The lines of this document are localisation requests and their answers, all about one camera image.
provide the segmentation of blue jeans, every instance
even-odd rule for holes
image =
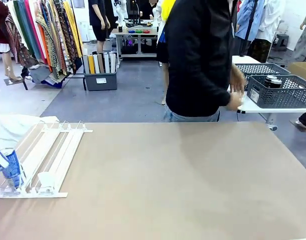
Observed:
[[[220,110],[211,116],[181,116],[172,112],[167,105],[165,105],[164,122],[166,123],[185,123],[185,122],[218,122],[220,117]]]

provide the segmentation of white drying rack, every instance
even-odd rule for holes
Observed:
[[[9,186],[8,181],[5,179],[0,184],[0,198],[66,198],[68,196],[67,192],[60,192],[62,183],[83,134],[92,133],[93,130],[88,130],[83,122],[79,122],[75,128],[72,128],[70,123],[66,123],[66,128],[64,125],[65,122],[59,123],[57,128],[53,128],[54,123],[51,127],[48,127],[46,123],[44,124],[23,154],[24,160],[19,159],[22,162],[21,166],[23,168],[20,176],[23,179],[23,184],[18,189],[15,189]],[[26,141],[37,126],[31,130],[17,149]],[[63,136],[55,145],[60,133],[63,133]],[[47,155],[54,148],[55,150],[47,161],[46,166],[40,169],[43,163],[46,162]],[[37,183],[32,186],[32,182],[36,177]]]

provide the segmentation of black jacket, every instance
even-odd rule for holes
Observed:
[[[169,55],[166,104],[184,117],[213,115],[230,101],[237,0],[176,0],[165,27]]]

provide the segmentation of white shorts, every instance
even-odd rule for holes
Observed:
[[[0,43],[0,53],[7,53],[10,50],[10,45],[8,45],[7,43]]]

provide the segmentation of perforated basket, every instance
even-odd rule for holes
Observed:
[[[263,109],[305,109],[306,80],[295,75],[276,75],[282,81],[280,88],[263,85],[266,75],[252,75],[247,96]]]
[[[244,88],[245,91],[248,90],[248,85],[251,75],[290,74],[288,70],[274,63],[246,63],[246,64],[236,64],[236,66],[242,71],[246,79],[246,85]]]

